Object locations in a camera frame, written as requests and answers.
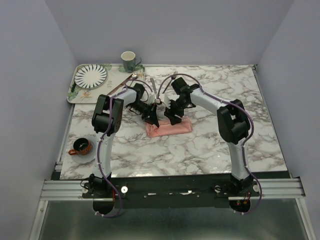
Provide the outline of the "pink cloth napkin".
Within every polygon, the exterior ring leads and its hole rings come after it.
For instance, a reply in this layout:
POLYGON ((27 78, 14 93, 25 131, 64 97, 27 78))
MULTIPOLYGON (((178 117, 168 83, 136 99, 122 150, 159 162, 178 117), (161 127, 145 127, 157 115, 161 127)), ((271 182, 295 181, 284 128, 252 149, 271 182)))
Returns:
POLYGON ((159 127, 155 124, 146 124, 146 134, 150 138, 187 134, 192 131, 193 125, 189 117, 183 118, 180 123, 174 125, 171 125, 168 119, 160 120, 159 127))

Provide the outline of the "silver table knife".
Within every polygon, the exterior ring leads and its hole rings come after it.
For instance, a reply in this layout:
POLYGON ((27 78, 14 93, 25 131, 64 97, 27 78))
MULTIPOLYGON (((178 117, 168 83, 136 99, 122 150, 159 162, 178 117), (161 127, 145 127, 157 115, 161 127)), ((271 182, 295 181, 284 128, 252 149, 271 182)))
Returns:
POLYGON ((155 84, 155 80, 152 77, 150 78, 150 82, 152 84, 153 93, 154 93, 155 97, 157 97, 157 94, 158 94, 157 87, 156 87, 156 84, 155 84))

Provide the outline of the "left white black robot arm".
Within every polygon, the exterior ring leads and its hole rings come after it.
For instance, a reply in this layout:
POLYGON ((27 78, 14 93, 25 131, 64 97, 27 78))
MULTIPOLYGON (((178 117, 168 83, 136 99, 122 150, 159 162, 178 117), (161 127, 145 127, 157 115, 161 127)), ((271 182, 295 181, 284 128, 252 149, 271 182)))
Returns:
POLYGON ((150 125, 159 127, 157 105, 142 101, 145 87, 136 83, 125 87, 114 96, 101 94, 98 97, 91 124, 96 133, 95 167, 89 176, 89 188, 99 197, 107 197, 115 189, 111 184, 111 153, 113 141, 119 131, 123 109, 128 107, 141 114, 141 119, 150 125))

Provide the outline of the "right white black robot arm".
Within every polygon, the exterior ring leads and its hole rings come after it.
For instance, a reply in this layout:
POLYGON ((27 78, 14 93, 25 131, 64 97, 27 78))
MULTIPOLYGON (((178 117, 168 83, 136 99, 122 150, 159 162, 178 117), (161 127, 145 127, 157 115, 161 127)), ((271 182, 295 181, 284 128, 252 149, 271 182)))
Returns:
POLYGON ((245 111, 243 103, 238 99, 220 99, 204 92, 197 83, 188 85, 182 77, 175 79, 171 86, 178 98, 169 101, 164 115, 172 125, 182 122, 187 108, 200 106, 216 114, 218 132, 227 142, 231 159, 230 191, 236 196, 243 195, 253 182, 246 161, 245 143, 253 135, 249 131, 254 130, 253 121, 245 111))

